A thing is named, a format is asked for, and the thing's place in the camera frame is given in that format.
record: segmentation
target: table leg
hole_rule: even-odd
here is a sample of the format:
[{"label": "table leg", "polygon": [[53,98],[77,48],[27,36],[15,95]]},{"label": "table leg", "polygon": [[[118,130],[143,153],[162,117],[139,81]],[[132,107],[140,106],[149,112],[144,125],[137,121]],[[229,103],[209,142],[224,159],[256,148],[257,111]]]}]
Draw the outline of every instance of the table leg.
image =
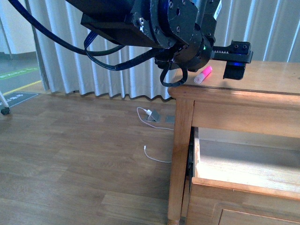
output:
[{"label": "table leg", "polygon": [[168,225],[178,225],[180,221],[193,111],[193,100],[176,99]]}]

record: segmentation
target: caster wheel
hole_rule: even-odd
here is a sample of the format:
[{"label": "caster wheel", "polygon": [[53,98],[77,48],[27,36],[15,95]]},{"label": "caster wheel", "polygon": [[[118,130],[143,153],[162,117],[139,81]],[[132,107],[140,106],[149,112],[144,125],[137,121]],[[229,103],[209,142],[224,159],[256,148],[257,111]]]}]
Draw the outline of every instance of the caster wheel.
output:
[{"label": "caster wheel", "polygon": [[4,108],[4,109],[1,109],[1,113],[2,113],[2,115],[8,115],[10,113],[10,110],[9,110],[9,108]]}]

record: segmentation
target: yellow line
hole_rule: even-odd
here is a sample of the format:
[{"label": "yellow line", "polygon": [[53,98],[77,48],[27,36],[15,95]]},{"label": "yellow line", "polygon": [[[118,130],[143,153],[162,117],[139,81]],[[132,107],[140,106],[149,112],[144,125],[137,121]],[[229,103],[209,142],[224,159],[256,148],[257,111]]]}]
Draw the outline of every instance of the yellow line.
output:
[{"label": "yellow line", "polygon": [[14,90],[5,92],[3,95],[8,95],[8,94],[13,93],[13,92],[15,92],[15,91],[21,90],[21,89],[23,89],[23,88],[30,87],[30,86],[32,86],[32,85],[35,85],[35,84],[41,83],[41,82],[42,82],[42,81],[36,81],[36,82],[30,83],[30,84],[27,84],[27,85],[25,85],[25,86],[23,86],[23,87],[20,87],[20,88],[17,88],[17,89],[14,89]]}]

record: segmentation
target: wooden floor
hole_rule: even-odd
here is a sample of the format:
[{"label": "wooden floor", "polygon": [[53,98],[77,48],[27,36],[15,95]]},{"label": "wooden floor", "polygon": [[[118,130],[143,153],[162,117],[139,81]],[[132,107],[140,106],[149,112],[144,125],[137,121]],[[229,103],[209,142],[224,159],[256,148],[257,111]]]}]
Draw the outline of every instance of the wooden floor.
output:
[{"label": "wooden floor", "polygon": [[[167,223],[173,132],[136,107],[175,105],[41,94],[0,116],[1,225]],[[159,123],[172,128],[172,124]]]}]

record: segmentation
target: open drawer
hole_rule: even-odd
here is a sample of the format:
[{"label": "open drawer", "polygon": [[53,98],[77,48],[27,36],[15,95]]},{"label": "open drawer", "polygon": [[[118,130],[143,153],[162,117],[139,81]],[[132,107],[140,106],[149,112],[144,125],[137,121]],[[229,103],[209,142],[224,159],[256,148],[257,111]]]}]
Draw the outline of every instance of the open drawer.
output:
[{"label": "open drawer", "polygon": [[186,224],[300,225],[299,150],[199,143],[196,128]]}]

